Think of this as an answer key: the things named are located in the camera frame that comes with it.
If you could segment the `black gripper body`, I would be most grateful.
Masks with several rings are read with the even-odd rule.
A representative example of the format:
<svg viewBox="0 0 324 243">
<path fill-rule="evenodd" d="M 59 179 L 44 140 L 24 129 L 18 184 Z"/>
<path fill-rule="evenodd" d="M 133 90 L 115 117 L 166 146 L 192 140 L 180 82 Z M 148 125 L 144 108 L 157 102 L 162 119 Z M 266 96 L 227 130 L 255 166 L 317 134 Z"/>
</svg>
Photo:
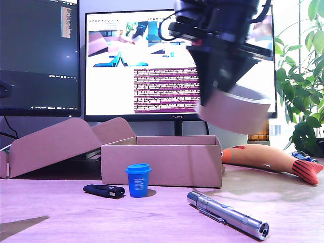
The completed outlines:
<svg viewBox="0 0 324 243">
<path fill-rule="evenodd" d="M 272 51 L 247 43 L 250 26 L 262 22 L 270 1 L 259 11 L 259 1 L 176 1 L 176 21 L 169 34 L 191 41 L 212 52 L 246 52 L 252 58 L 269 60 Z"/>
</svg>

